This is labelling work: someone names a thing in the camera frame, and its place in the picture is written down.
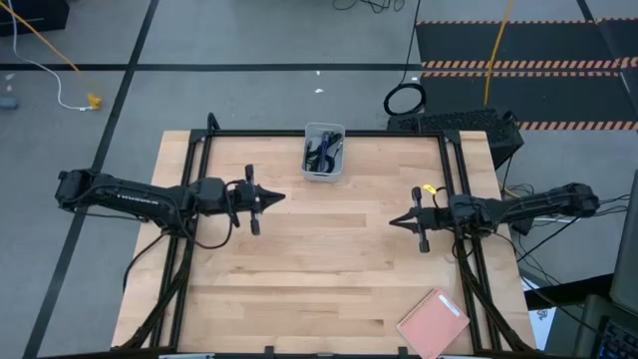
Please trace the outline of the white paper sheet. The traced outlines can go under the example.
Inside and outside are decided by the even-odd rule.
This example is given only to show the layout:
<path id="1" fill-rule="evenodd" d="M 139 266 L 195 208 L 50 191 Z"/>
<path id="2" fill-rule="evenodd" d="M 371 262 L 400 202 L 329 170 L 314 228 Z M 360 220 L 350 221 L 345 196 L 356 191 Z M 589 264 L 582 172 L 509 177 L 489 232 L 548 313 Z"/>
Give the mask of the white paper sheet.
<path id="1" fill-rule="evenodd" d="M 536 347 L 539 350 L 546 347 L 555 312 L 555 307 L 528 310 Z"/>

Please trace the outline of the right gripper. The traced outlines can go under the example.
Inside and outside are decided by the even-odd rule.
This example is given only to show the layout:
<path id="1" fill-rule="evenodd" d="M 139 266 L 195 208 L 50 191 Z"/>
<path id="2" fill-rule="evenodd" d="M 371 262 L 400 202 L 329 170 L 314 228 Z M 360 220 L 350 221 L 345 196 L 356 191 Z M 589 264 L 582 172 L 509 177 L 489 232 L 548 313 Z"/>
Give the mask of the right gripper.
<path id="1" fill-rule="evenodd" d="M 430 251 L 430 244 L 426 236 L 426 231 L 428 229 L 446 229 L 449 226 L 445 219 L 448 212 L 445 209 L 436 206 L 422 207 L 422 190 L 417 186 L 412 188 L 411 197 L 413 206 L 406 214 L 392 219 L 391 223 L 393 223 L 394 226 L 404 228 L 415 233 L 419 238 L 419 251 L 421 253 L 428 253 Z M 403 222 L 410 219 L 414 219 L 415 222 Z"/>

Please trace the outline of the black perforated computer case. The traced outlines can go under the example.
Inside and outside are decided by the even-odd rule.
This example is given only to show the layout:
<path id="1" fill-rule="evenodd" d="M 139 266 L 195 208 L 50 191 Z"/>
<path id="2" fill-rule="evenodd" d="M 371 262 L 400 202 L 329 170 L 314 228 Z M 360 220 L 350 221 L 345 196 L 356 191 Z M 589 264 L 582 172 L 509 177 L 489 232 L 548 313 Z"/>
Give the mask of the black perforated computer case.
<path id="1" fill-rule="evenodd" d="M 498 169 L 524 144 L 512 111 L 494 108 L 447 114 L 412 114 L 391 117 L 391 132 L 425 134 L 434 132 L 485 132 L 493 165 Z"/>

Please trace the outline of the white plastic bin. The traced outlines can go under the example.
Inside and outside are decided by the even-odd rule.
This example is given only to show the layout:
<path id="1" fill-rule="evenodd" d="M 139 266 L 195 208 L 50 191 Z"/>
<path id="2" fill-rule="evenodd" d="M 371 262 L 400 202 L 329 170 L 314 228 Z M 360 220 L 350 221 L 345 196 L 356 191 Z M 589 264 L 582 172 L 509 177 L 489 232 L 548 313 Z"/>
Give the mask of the white plastic bin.
<path id="1" fill-rule="evenodd" d="M 344 167 L 345 129 L 338 124 L 309 123 L 304 129 L 303 176 L 309 181 L 336 182 Z"/>

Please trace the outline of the black aluminium table frame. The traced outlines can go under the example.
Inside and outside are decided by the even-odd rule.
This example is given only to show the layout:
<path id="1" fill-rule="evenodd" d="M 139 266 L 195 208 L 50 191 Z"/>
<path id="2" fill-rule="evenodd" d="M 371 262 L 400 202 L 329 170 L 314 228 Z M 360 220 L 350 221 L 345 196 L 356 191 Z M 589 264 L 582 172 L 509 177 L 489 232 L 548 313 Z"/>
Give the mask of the black aluminium table frame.
<path id="1" fill-rule="evenodd" d="M 345 168 L 334 183 L 306 180 L 299 130 L 220 130 L 163 134 L 153 181 L 178 183 L 184 168 L 227 180 L 245 165 L 256 179 L 285 194 L 261 217 L 229 229 L 222 216 L 196 225 L 200 247 L 159 239 L 143 225 L 113 342 L 121 346 L 143 324 L 166 274 L 187 257 L 185 287 L 150 336 L 177 351 L 277 354 L 393 354 L 405 344 L 397 324 L 433 288 L 449 293 L 470 318 L 450 345 L 453 353 L 501 349 L 506 343 L 463 282 L 449 231 L 429 234 L 431 249 L 390 225 L 411 206 L 410 191 L 428 183 L 441 193 L 498 193 L 482 132 L 427 135 L 352 131 Z"/>

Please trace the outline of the hazard-striped black floor mat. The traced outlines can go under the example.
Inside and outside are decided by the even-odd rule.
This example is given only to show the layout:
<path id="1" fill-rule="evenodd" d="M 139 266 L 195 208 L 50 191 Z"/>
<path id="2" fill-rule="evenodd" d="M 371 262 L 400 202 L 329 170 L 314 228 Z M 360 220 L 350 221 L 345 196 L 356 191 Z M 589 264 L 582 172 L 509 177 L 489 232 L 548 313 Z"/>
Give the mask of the hazard-striped black floor mat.
<path id="1" fill-rule="evenodd" d="M 510 110 L 530 131 L 638 131 L 638 18 L 420 21 L 431 113 Z"/>

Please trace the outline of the grey desk monitor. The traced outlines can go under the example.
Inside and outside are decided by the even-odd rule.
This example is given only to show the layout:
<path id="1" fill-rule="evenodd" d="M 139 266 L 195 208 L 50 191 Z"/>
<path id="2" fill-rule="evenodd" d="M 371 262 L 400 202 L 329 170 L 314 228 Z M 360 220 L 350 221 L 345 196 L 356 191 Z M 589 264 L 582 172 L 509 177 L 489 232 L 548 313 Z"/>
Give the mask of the grey desk monitor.
<path id="1" fill-rule="evenodd" d="M 638 316 L 638 170 L 630 191 L 610 297 Z"/>

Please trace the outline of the black keyboard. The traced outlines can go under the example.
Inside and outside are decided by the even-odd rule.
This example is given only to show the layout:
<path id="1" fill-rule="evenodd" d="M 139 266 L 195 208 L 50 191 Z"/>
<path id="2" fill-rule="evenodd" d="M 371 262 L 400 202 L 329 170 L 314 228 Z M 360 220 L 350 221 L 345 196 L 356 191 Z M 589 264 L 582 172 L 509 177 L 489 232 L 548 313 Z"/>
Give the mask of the black keyboard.
<path id="1" fill-rule="evenodd" d="M 573 354 L 587 359 L 638 359 L 638 315 L 605 297 L 589 295 Z"/>

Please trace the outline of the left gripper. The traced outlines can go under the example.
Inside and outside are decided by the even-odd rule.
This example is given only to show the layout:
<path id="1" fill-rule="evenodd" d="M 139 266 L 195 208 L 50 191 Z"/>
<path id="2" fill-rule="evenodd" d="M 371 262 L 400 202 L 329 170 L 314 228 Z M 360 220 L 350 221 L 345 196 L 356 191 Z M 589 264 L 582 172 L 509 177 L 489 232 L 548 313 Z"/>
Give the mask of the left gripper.
<path id="1" fill-rule="evenodd" d="M 259 216 L 263 210 L 285 199 L 285 194 L 260 187 L 254 181 L 253 165 L 245 166 L 245 179 L 232 181 L 234 189 L 228 193 L 228 209 L 231 225 L 239 227 L 238 213 L 248 211 L 250 213 L 250 230 L 253 235 L 260 234 Z"/>

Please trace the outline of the black floor box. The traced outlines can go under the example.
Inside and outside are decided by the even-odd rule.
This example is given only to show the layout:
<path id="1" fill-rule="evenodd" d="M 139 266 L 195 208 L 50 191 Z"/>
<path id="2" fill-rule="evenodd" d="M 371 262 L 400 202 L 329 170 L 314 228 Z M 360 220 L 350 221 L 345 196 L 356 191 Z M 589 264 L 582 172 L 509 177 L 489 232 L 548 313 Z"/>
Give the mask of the black floor box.
<path id="1" fill-rule="evenodd" d="M 0 37 L 13 34 L 12 15 L 1 6 L 9 6 L 38 32 L 64 30 L 70 5 L 67 0 L 0 0 Z"/>

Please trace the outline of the pink spiral notebook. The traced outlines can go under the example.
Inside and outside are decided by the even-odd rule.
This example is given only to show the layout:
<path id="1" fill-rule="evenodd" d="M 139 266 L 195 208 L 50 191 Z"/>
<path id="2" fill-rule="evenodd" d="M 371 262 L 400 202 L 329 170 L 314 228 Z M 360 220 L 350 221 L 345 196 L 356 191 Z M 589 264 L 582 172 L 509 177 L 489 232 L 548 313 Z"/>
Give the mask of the pink spiral notebook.
<path id="1" fill-rule="evenodd" d="M 397 330 L 422 359 L 437 359 L 469 323 L 452 298 L 434 288 L 397 324 Z"/>

